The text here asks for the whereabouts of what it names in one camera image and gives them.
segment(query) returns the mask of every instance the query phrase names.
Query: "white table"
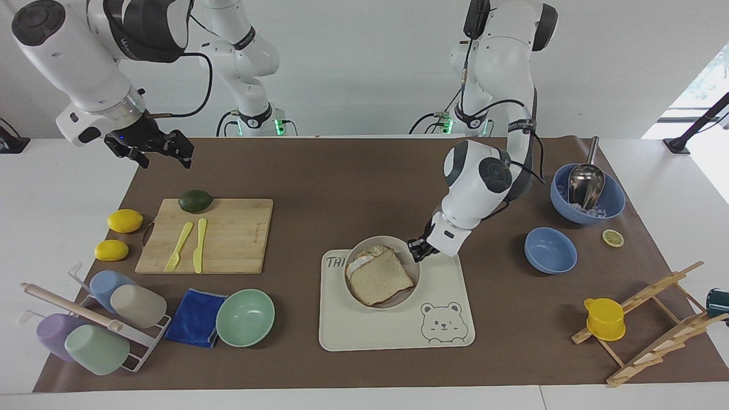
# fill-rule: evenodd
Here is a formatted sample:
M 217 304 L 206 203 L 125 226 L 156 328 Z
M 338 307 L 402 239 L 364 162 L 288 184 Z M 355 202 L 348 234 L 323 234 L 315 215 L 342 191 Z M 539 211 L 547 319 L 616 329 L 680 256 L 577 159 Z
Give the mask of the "white table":
M 729 204 L 691 157 L 668 153 L 660 142 L 601 141 L 601 148 L 663 253 L 679 270 L 697 260 L 706 265 L 682 285 L 699 301 L 712 287 L 729 289 Z M 73 298 L 78 285 L 65 275 L 77 261 L 82 273 L 93 262 L 93 248 L 106 235 L 106 216 L 116 210 L 136 170 L 101 143 L 83 149 L 63 140 L 35 139 L 22 155 L 0 156 L 0 409 L 104 408 L 177 409 L 373 409 L 398 407 L 449 409 L 685 409 L 726 406 L 729 382 L 605 385 L 398 388 L 337 390 L 204 390 L 28 393 L 47 352 L 34 335 L 35 322 L 18 326 L 25 309 L 43 314 L 53 306 L 24 295 L 17 284 L 34 282 Z M 682 209 L 692 209 L 683 215 Z M 729 363 L 729 329 L 709 328 L 709 336 Z

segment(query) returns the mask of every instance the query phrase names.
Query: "green led light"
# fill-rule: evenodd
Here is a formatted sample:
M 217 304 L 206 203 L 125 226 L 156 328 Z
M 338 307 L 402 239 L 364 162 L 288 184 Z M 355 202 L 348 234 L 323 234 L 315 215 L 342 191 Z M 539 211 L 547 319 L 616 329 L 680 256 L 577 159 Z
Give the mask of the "green led light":
M 284 135 L 286 133 L 286 126 L 281 122 L 281 120 L 275 120 L 276 121 L 276 132 L 278 135 Z
M 483 127 L 483 130 L 481 130 L 481 135 L 491 135 L 491 130 L 494 129 L 494 122 L 491 120 L 486 120 L 486 125 Z
M 445 121 L 445 125 L 443 126 L 443 133 L 450 134 L 451 129 L 453 129 L 453 120 L 448 118 L 448 120 Z

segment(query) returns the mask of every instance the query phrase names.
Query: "plastic cup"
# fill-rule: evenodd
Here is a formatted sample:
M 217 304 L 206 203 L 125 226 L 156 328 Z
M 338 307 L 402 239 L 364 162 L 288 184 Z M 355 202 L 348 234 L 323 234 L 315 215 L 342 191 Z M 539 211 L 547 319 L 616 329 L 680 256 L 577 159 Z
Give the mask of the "plastic cup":
M 709 317 L 729 313 L 729 292 L 721 291 L 716 287 L 711 289 L 706 295 L 706 312 L 709 313 Z M 724 323 L 729 326 L 729 319 L 725 319 Z
M 110 374 L 121 367 L 130 349 L 126 339 L 95 325 L 76 328 L 66 338 L 64 346 L 74 360 L 97 376 Z
M 79 326 L 87 322 L 79 317 L 70 314 L 54 313 L 46 316 L 36 327 L 38 340 L 46 346 L 50 352 L 66 362 L 73 362 L 74 358 L 66 351 L 64 344 L 66 338 Z
M 588 330 L 598 339 L 620 340 L 625 335 L 625 312 L 612 299 L 585 299 L 588 310 Z
M 109 312 L 116 314 L 112 307 L 112 294 L 123 285 L 136 285 L 132 279 L 116 271 L 101 271 L 91 278 L 89 288 L 91 295 Z
M 138 285 L 122 285 L 112 294 L 112 307 L 136 328 L 151 328 L 167 312 L 167 301 Z

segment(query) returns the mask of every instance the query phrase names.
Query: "ice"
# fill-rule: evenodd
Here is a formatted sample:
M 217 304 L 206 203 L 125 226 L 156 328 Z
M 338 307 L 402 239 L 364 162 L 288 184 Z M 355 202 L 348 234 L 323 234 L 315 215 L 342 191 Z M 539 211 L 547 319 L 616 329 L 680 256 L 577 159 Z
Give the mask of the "ice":
M 598 207 L 585 210 L 582 208 L 579 204 L 570 204 L 572 208 L 575 208 L 576 210 L 582 212 L 583 214 L 587 214 L 591 217 L 595 218 L 607 218 L 607 211 L 605 209 L 600 209 Z

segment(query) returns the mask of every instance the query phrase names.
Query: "yellow plastic fork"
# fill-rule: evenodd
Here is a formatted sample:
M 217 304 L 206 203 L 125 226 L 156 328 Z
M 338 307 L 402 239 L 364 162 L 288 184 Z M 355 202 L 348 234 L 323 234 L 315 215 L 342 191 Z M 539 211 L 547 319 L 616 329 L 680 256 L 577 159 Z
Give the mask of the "yellow plastic fork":
M 180 249 L 182 249 L 182 245 L 190 235 L 190 232 L 192 232 L 192 223 L 185 222 L 182 227 L 182 232 L 180 233 L 180 238 L 177 239 L 177 246 L 175 246 L 175 250 L 172 252 L 172 255 L 170 255 L 170 259 L 167 261 L 167 266 L 165 266 L 165 272 L 172 272 L 177 267 L 177 264 L 180 263 Z

